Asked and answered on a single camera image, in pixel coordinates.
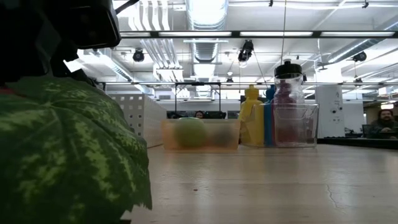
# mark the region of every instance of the green leaf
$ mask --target green leaf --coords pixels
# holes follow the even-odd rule
[[[152,208],[146,144],[119,105],[69,78],[29,77],[0,95],[4,223],[113,223]]]

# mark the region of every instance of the hair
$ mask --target hair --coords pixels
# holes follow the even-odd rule
[[[389,110],[389,109],[383,109],[383,110],[380,110],[380,111],[379,111],[379,114],[378,114],[378,116],[377,116],[377,117],[380,119],[381,113],[383,113],[383,112],[385,112],[385,111],[388,111],[388,112],[390,112],[391,116],[394,116],[394,112],[392,112],[392,110]]]
[[[203,117],[205,116],[205,113],[203,111],[196,111],[195,112],[195,117],[197,116],[198,113],[201,113],[203,115]]]

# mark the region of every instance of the wooden table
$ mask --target wooden table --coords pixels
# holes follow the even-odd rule
[[[153,211],[132,223],[398,223],[398,151],[149,149]]]

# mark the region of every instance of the black bottle cap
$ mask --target black bottle cap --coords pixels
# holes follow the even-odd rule
[[[301,66],[292,64],[290,60],[275,68],[275,78],[297,78],[299,75],[302,75]]]

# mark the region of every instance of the yellow bottle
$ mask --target yellow bottle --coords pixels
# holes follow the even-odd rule
[[[241,121],[242,144],[264,146],[264,107],[259,97],[259,90],[250,85],[244,91],[246,101],[241,105],[239,120]]]

